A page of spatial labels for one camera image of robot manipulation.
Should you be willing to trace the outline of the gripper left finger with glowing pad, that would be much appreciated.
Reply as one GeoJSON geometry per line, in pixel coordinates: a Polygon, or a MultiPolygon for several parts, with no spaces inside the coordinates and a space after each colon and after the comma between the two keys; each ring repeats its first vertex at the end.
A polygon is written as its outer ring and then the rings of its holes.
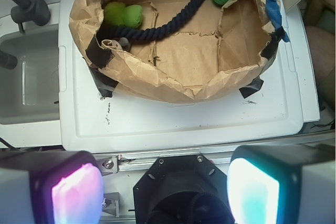
{"type": "Polygon", "coordinates": [[[89,152],[1,153],[1,223],[99,223],[103,199],[89,152]]]}

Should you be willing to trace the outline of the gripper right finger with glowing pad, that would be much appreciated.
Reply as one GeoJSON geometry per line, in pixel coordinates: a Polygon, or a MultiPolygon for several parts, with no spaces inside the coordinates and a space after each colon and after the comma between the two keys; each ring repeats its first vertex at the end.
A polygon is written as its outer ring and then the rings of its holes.
{"type": "Polygon", "coordinates": [[[242,145],[227,193],[237,223],[335,223],[335,147],[242,145]]]}

